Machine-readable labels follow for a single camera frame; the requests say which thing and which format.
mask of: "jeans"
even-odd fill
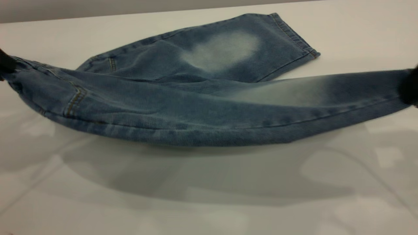
[[[146,38],[76,70],[18,57],[2,74],[35,111],[75,130],[174,146],[289,143],[397,112],[411,70],[271,81],[318,57],[277,14]]]

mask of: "denim fabric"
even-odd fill
[[[288,143],[408,107],[397,87],[409,69],[268,81],[318,56],[277,14],[245,14],[143,39],[77,70],[15,57],[16,72],[2,76],[57,123],[176,146]]]

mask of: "seam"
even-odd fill
[[[372,104],[369,104],[369,105],[361,106],[361,107],[358,107],[358,108],[350,109],[350,110],[347,110],[347,111],[339,112],[339,113],[336,113],[336,114],[326,115],[326,116],[323,116],[323,117],[317,117],[317,118],[312,118],[312,119],[307,119],[307,120],[302,120],[302,121],[296,121],[296,122],[289,123],[289,124],[272,125],[272,126],[266,126],[266,127],[254,127],[254,128],[217,128],[217,129],[200,129],[200,130],[198,130],[198,131],[203,131],[203,132],[204,132],[204,131],[208,131],[208,130],[212,130],[212,131],[214,131],[214,130],[251,130],[251,129],[275,128],[275,127],[289,126],[289,125],[294,125],[294,124],[299,124],[299,123],[306,123],[306,122],[310,122],[310,121],[315,121],[315,120],[320,120],[320,119],[324,119],[324,118],[329,118],[329,117],[333,117],[333,116],[341,115],[341,114],[344,114],[344,113],[347,113],[347,112],[352,112],[352,111],[355,111],[355,110],[360,110],[360,109],[363,109],[363,108],[367,108],[367,107],[370,107],[370,106],[373,106],[373,105],[377,105],[377,104],[385,103],[385,102],[392,101],[392,100],[395,100],[395,99],[399,99],[399,96],[397,95],[397,96],[395,96],[395,97],[393,97],[393,98],[390,98],[390,99],[386,99],[386,100],[383,100],[383,101],[380,101],[380,102],[376,102],[376,103],[372,103]],[[68,118],[68,119],[71,119],[71,120],[83,121],[83,122],[87,122],[87,123],[94,123],[94,124],[106,124],[106,125],[115,125],[115,126],[122,126],[122,127],[129,127],[129,128],[137,128],[137,129],[144,129],[144,130],[169,130],[169,131],[173,131],[173,130],[175,130],[175,131],[190,131],[190,130],[187,130],[187,129],[156,129],[156,128],[140,128],[140,127],[136,127],[136,126],[121,125],[121,124],[114,124],[114,123],[106,123],[106,122],[102,122],[102,121],[83,120],[83,119],[76,119],[76,118],[71,118],[71,117],[67,117],[67,118]]]
[[[69,117],[69,116],[70,116],[71,109],[73,108],[74,103],[76,102],[76,100],[78,99],[78,97],[81,95],[81,91],[80,91],[80,89],[78,89],[78,87],[75,87],[75,88],[77,89],[77,93],[76,93],[76,95],[74,96],[74,98],[72,99],[72,101],[70,102],[70,105],[69,105],[69,107],[68,107],[68,109],[67,109],[67,117]]]
[[[262,78],[260,78],[260,79],[256,80],[255,82],[259,82],[259,81],[261,81],[261,80],[265,79],[266,77],[270,76],[271,74],[275,73],[276,71],[278,71],[278,70],[280,70],[280,69],[282,69],[282,68],[284,68],[284,67],[286,67],[286,66],[290,65],[291,63],[293,63],[293,62],[295,62],[295,61],[298,61],[298,60],[300,60],[300,59],[303,59],[303,58],[305,58],[305,57],[306,57],[306,56],[308,56],[308,55],[311,55],[311,53],[312,53],[313,51],[308,52],[307,54],[305,54],[305,55],[303,55],[303,56],[301,56],[301,57],[299,57],[299,58],[297,58],[297,59],[295,59],[295,60],[292,60],[292,61],[290,61],[289,63],[287,63],[287,64],[285,64],[285,65],[283,65],[283,66],[281,66],[281,67],[279,67],[279,68],[277,68],[277,69],[275,69],[275,70],[273,70],[271,73],[269,73],[269,74],[265,75],[264,77],[262,77]]]
[[[115,72],[116,71],[116,63],[113,57],[109,57],[109,64],[110,64],[110,71]]]
[[[276,20],[276,18],[273,16],[273,15],[270,15],[272,18],[273,18],[273,20],[274,20],[274,22],[276,23],[276,25],[287,35],[287,37],[288,38],[290,38],[290,40],[292,40],[292,42],[294,42],[300,49],[302,49],[302,50],[304,50],[304,51],[306,51],[306,49],[303,49],[299,44],[298,44],[298,42],[296,42],[295,40],[293,40],[293,38],[292,37],[290,37],[290,35],[280,26],[280,24],[279,24],[279,22],[277,22],[277,20]]]

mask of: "pant leg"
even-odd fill
[[[50,100],[57,99],[48,97],[53,93],[33,92],[56,81],[42,82],[43,74],[34,79],[33,73],[16,79],[24,84],[19,86],[22,98],[35,110],[41,107],[38,111],[46,117],[88,133],[174,146],[289,143],[409,106],[398,94],[409,69],[263,83],[201,77],[185,83],[176,77],[150,82],[69,70],[54,73],[80,90],[61,102],[67,107],[62,113],[48,110]]]
[[[260,82],[319,55],[278,14],[245,14],[122,46],[77,70],[149,81],[187,74]]]

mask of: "white table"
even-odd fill
[[[0,24],[65,68],[148,36],[279,15],[322,56],[282,76],[411,68],[418,1],[328,0]],[[418,110],[292,144],[167,148],[70,130],[0,83],[0,234],[416,235]]]

